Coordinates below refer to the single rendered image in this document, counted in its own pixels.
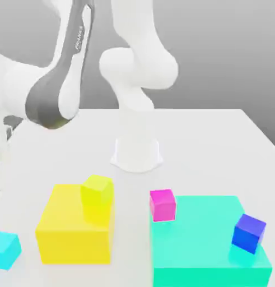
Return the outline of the small cyan cube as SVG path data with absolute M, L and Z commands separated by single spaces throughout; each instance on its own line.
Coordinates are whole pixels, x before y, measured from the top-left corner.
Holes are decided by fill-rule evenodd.
M 0 269 L 9 270 L 21 254 L 17 234 L 0 232 Z

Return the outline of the small yellow cube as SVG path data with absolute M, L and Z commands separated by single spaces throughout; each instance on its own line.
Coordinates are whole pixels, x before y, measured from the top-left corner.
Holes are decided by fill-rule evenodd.
M 85 220 L 93 225 L 107 226 L 114 198 L 112 179 L 93 174 L 81 184 L 80 192 Z

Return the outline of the small magenta cube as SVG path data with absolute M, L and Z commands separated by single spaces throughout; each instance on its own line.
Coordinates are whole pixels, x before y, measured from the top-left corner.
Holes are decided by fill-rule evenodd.
M 150 212 L 153 222 L 175 220 L 176 199 L 171 189 L 150 191 Z

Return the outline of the small blue cube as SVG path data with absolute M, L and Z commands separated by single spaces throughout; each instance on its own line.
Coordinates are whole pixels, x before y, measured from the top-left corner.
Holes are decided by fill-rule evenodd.
M 255 254 L 262 242 L 266 226 L 266 222 L 242 214 L 234 227 L 231 243 L 251 254 Z

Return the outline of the large yellow box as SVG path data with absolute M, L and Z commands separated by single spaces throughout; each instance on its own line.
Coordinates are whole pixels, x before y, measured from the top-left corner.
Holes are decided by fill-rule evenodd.
M 110 264 L 114 200 L 85 210 L 79 184 L 56 184 L 36 227 L 44 264 Z

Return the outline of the large turquoise box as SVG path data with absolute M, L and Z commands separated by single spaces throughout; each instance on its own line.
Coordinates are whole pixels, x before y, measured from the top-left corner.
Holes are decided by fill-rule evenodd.
M 152 287 L 267 287 L 272 265 L 259 246 L 232 242 L 244 213 L 236 196 L 177 196 L 174 221 L 150 221 Z

